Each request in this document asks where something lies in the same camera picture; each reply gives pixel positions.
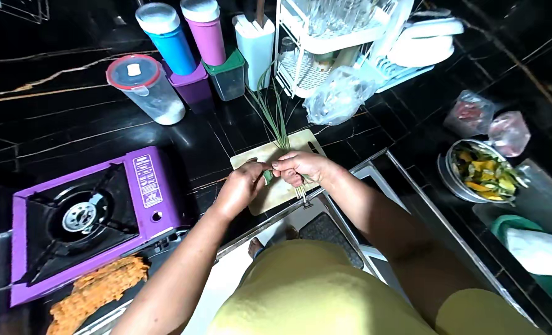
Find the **green onion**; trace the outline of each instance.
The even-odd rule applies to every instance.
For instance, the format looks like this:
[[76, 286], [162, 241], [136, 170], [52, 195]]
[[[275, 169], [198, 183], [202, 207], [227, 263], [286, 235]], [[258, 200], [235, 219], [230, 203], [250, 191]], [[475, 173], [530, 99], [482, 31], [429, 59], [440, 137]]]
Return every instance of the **green onion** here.
[[[249, 95], [251, 95], [251, 98], [253, 99], [253, 102], [255, 102], [255, 105], [259, 107], [259, 110], [255, 107], [253, 103], [251, 103], [250, 99], [245, 95], [245, 99], [247, 102], [251, 105], [255, 113], [262, 119], [264, 125], [269, 126], [268, 129], [270, 130], [270, 133], [272, 133], [272, 136], [276, 139], [276, 146], [284, 151], [284, 154], [291, 151], [290, 148], [290, 141], [288, 140], [288, 134], [286, 132], [286, 121], [284, 119], [284, 113], [282, 111], [282, 102], [280, 101], [280, 92], [276, 89], [276, 86], [272, 82], [270, 87], [266, 90], [265, 94], [261, 93], [261, 87], [264, 84], [264, 80], [266, 78], [266, 75], [268, 75], [268, 72], [270, 71], [270, 68], [272, 68], [272, 65], [274, 62], [272, 62], [268, 68], [262, 73], [261, 76], [259, 76], [259, 80], [257, 81], [257, 91], [253, 92], [249, 87], [247, 87], [247, 91]], [[276, 103], [275, 103], [275, 111], [272, 112], [269, 104], [268, 104], [268, 93], [269, 90], [272, 89], [274, 94], [276, 95]], [[273, 174], [271, 171], [264, 171], [264, 178], [266, 179], [266, 185], [268, 185], [272, 180]], [[309, 176], [302, 175], [304, 179], [310, 180], [312, 182], [312, 179], [309, 178]], [[305, 189], [303, 186], [296, 188], [297, 197], [301, 194], [303, 197], [305, 197]]]

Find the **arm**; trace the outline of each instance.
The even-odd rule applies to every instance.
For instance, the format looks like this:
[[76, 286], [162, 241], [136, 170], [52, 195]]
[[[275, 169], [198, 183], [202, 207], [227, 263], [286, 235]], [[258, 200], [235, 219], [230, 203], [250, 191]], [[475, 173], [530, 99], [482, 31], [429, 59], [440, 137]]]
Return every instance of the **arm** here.
[[431, 325], [452, 294], [481, 288], [473, 274], [423, 223], [385, 195], [323, 156], [292, 152], [272, 163], [274, 174], [300, 186], [309, 175], [328, 191], [359, 231], [389, 261], [404, 292]]
[[267, 165], [233, 171], [216, 201], [151, 276], [112, 330], [118, 334], [180, 334], [198, 304], [228, 224], [264, 186]]

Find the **metal bowl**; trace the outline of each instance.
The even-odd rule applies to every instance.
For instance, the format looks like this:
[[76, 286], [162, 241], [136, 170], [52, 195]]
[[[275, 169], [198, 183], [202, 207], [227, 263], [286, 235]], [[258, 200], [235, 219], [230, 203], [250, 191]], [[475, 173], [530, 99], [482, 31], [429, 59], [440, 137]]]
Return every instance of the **metal bowl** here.
[[450, 189], [450, 191], [459, 197], [462, 200], [466, 200], [468, 202], [474, 202], [474, 203], [509, 203], [513, 201], [513, 197], [508, 200], [489, 200], [485, 199], [479, 194], [475, 193], [473, 190], [471, 190], [468, 186], [466, 186], [462, 179], [460, 179], [460, 175], [457, 171], [452, 169], [452, 165], [455, 163], [453, 161], [453, 155], [454, 149], [457, 145], [463, 142], [469, 142], [469, 144], [473, 146], [480, 147], [482, 149], [488, 150], [489, 152], [493, 153], [497, 156], [497, 161], [499, 162], [505, 162], [506, 159], [504, 156], [502, 156], [497, 150], [495, 150], [492, 146], [486, 144], [485, 142], [473, 140], [471, 138], [465, 138], [463, 140], [456, 141], [450, 149], [447, 151], [445, 157], [440, 155], [437, 159], [437, 168], [439, 169], [439, 173], [442, 177], [442, 181], [445, 184], [446, 187]]

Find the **hand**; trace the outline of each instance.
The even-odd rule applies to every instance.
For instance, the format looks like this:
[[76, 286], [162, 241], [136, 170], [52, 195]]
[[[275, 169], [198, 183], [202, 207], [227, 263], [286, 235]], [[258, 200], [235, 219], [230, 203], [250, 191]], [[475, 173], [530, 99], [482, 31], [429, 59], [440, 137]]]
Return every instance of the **hand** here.
[[281, 177], [294, 187], [301, 186], [303, 183], [301, 174], [311, 179], [308, 182], [322, 183], [334, 171], [342, 169], [324, 156], [304, 151], [291, 151], [280, 157], [277, 162], [272, 162], [272, 167], [274, 176]]
[[269, 165], [257, 162], [257, 158], [248, 160], [228, 175], [212, 207], [233, 220], [264, 187], [262, 172], [269, 169]]

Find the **blue water bottle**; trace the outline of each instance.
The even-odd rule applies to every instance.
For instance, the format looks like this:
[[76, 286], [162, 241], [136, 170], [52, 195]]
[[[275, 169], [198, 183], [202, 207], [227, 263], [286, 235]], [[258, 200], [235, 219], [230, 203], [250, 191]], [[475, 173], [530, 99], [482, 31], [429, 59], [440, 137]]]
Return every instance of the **blue water bottle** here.
[[196, 62], [175, 8], [161, 2], [151, 2], [137, 9], [136, 19], [173, 73], [186, 76], [196, 70]]

